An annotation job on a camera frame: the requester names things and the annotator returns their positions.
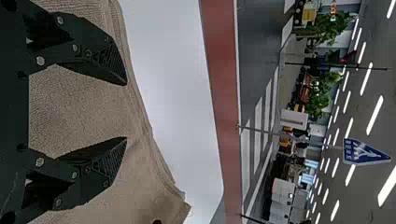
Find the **crosswalk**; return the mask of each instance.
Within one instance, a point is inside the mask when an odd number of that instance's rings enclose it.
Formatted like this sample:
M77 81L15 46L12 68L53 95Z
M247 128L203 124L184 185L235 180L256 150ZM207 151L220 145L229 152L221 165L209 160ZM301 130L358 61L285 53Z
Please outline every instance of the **crosswalk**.
M247 127L273 130L276 120L276 98L277 98L277 78L276 69L273 78L267 83L265 94L256 104L254 115L247 122ZM262 184L264 174L271 154L275 146L268 134L243 130L241 138L241 159L242 159L242 191L243 191L243 211L250 214L257 194Z

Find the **white road marking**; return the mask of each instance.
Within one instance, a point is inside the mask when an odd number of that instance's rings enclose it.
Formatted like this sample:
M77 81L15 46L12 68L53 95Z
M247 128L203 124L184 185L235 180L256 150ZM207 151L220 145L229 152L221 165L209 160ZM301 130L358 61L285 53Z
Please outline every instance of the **white road marking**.
M344 79L344 85L343 85L343 92L346 91L348 79L349 79L349 71L346 72L346 78Z
M337 215L338 208L340 207L340 200L335 203L334 209L332 210L332 215L330 216L330 222L334 221L335 215Z
M366 76L364 77L363 83L361 84L361 96L363 96L364 90L366 89L367 81L369 80L372 68L373 68L373 63L370 63L369 69L367 69Z
M373 115L370 118L369 125L367 125L367 129L366 129L367 135L369 135L371 130L373 129L376 117L378 116L379 110L381 109L383 103L384 103L384 97L382 95L380 95L378 102L376 103Z
M384 204L385 200L388 198L390 192L393 190L395 185L396 185L396 166L393 168L392 172L390 173L390 176L387 179L387 182L385 182L381 191L379 191L378 206L382 206L382 204Z
M262 97L256 104L255 108L255 129L262 128ZM259 132L254 133L254 174L256 174L257 167L260 163L260 154L262 152L262 134Z
M356 38L355 48L354 50L358 49L359 40L361 40L361 28L359 28L358 37Z
M334 120L332 121L333 123L335 123L337 121L338 112L340 112L340 106L339 105L337 106L337 109L335 110Z
M335 165L332 168L332 178L335 177L335 173L337 172L338 169L338 164L340 163L340 158L337 158L337 161L335 161Z
M355 172L355 169L356 169L356 165L350 166L349 172L347 173L347 176L346 176L346 187L349 185L350 179L352 178L353 173Z
M390 16L392 15L393 9L395 8L395 3L396 3L396 0L392 0L390 2L390 6L389 6L389 9L388 9L388 13L387 13L387 19L389 19Z
M352 129L352 125L353 125L353 118L350 118L349 124L347 125L345 138L349 137L350 130Z
M349 104L350 94L351 94L351 91L349 91L347 93L346 102L344 103L343 114L345 114L347 112L347 105Z
M340 133L340 129L337 128L337 131L335 131L335 136L334 136L334 141L332 141L332 145L335 146L335 143L337 143L338 139L338 134Z
M361 46L361 54L359 55L358 63L361 63L361 59L363 59L364 51L366 50L366 42Z
M359 25L359 19L356 20L355 22L355 28L353 28L353 33L352 33L352 40L355 38L356 30L358 29Z
M242 192L245 200L250 187L250 130L243 130L241 133L241 161L242 161Z

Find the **blue road sign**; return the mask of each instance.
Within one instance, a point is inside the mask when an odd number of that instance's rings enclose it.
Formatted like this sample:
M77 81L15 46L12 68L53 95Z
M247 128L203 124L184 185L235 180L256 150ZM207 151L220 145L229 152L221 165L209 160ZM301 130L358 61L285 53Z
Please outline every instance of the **blue road sign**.
M363 142L351 138L344 139L344 163L346 164L371 165L391 160L391 156Z

